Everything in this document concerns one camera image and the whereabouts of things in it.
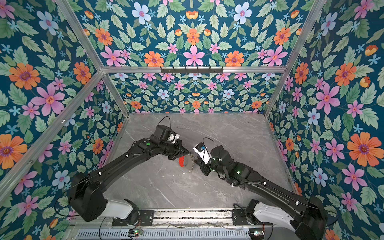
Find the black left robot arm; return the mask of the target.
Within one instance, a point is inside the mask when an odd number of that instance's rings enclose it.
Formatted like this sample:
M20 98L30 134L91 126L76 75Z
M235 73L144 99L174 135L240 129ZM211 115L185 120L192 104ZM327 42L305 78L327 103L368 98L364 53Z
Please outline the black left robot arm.
M117 159L88 174L76 174L68 193L70 207L86 222L110 217L135 225L139 220L138 207L128 199L108 200L104 192L134 167L157 155L166 156L170 161L188 155L190 152L179 137L170 127L158 125L149 138L134 142Z

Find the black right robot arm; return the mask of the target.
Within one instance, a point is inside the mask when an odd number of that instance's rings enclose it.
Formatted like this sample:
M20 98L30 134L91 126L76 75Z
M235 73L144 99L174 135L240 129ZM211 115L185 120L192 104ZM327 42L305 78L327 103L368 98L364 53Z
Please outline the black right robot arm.
M196 160L205 176L211 172L230 184L255 193L271 205L252 200L245 209L249 223L270 223L293 231L301 240L321 240L328 222L327 211L317 197L309 199L266 179L251 167L236 162L218 146L208 151L203 143L194 146Z

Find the black hook rack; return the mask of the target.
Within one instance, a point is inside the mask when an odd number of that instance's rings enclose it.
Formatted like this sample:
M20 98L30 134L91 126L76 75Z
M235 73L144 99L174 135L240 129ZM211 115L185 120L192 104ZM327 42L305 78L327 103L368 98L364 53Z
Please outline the black hook rack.
M162 74L221 74L224 68L218 67L160 67Z

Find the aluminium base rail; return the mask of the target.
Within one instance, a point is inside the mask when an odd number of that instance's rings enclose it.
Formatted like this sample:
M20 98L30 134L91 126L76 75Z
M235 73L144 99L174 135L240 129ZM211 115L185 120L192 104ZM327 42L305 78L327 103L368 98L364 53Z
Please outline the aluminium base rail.
M231 208L184 208L184 209L147 209L141 210L140 222L129 226L121 219L111 217L98 217L91 222L85 222L80 217L70 221L69 229L96 229L96 228L265 228L271 224L259 223L257 225L241 224L233 222L233 210Z

